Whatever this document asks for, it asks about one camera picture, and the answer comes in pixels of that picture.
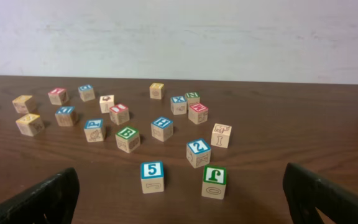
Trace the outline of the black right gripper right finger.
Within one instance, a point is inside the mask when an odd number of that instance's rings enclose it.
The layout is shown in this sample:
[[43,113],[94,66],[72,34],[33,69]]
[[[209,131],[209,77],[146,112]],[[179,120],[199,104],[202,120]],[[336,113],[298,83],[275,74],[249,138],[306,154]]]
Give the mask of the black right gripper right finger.
[[288,163],[283,190],[293,223],[358,223],[358,196],[304,167]]

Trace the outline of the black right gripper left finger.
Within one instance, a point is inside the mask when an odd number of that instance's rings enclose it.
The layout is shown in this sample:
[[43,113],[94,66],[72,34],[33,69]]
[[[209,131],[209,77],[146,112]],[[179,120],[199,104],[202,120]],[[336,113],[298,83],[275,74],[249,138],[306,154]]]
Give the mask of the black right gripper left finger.
[[0,203],[0,223],[71,223],[79,192],[76,170],[63,169]]

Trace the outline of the red I wooden block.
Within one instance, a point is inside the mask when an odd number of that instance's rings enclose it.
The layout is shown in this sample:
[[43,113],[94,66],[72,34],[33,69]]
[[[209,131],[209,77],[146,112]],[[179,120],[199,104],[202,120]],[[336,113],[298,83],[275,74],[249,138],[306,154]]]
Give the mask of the red I wooden block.
[[116,124],[120,125],[130,120],[129,108],[124,104],[117,104],[109,109],[110,119]]

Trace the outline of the blue 2 wooden block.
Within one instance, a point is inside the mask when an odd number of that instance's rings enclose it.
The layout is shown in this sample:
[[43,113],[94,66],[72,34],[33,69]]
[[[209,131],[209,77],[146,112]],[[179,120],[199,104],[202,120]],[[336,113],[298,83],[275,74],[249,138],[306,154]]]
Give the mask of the blue 2 wooden block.
[[186,144],[186,158],[196,169],[210,163],[211,147],[203,139],[190,141]]

